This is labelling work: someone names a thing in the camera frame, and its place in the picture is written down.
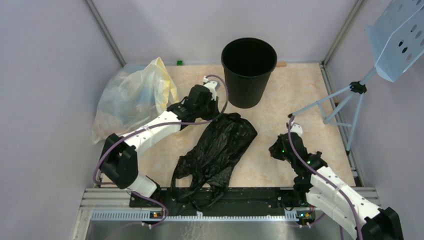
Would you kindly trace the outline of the black plastic trash bag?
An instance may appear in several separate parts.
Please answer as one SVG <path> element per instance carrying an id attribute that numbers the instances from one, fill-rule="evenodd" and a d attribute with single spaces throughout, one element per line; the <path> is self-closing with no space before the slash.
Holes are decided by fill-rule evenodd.
<path id="1" fill-rule="evenodd" d="M 211 208 L 227 193 L 235 166 L 257 135 L 238 113 L 224 113 L 210 123 L 193 149 L 179 157 L 171 178 L 172 197 L 197 210 Z M 198 204 L 194 196 L 204 184 L 211 196 L 208 203 Z"/>

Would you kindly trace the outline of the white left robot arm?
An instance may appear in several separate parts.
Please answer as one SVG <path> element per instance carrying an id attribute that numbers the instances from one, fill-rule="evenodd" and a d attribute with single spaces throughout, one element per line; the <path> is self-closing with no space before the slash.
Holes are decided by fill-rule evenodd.
<path id="1" fill-rule="evenodd" d="M 218 109 L 217 90 L 221 78 L 203 78 L 180 102 L 170 105 L 162 114 L 137 130 L 118 136 L 109 135 L 104 143 L 95 173 L 104 174 L 119 189 L 141 195 L 149 207 L 160 202 L 159 185 L 139 173 L 138 157 L 165 137 L 177 133 L 189 125 L 210 123 L 221 114 Z"/>

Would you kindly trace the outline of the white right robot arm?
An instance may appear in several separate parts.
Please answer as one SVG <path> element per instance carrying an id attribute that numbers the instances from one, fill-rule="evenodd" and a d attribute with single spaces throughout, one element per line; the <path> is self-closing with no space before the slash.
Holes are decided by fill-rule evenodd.
<path id="1" fill-rule="evenodd" d="M 308 152 L 302 134 L 299 124 L 288 122 L 287 133 L 279 134 L 268 149 L 273 158 L 287 161 L 297 175 L 294 202 L 317 207 L 355 240 L 402 240 L 397 212 L 372 203 L 345 183 L 321 158 L 320 151 Z"/>

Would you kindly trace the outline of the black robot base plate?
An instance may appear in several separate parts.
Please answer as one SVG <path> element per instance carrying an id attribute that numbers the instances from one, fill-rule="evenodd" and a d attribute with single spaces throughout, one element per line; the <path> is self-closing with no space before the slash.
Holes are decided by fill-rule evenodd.
<path id="1" fill-rule="evenodd" d="M 169 216 L 191 216 L 201 212 L 206 217 L 265 217 L 283 216 L 294 211 L 294 218 L 312 220 L 317 217 L 316 208 L 306 203 L 291 187 L 230 187 L 214 200 L 214 190 L 202 187 L 187 196 L 187 187 L 164 187 L 151 198 L 142 199 L 134 193 L 130 195 L 131 208 L 160 208 L 165 205 Z"/>

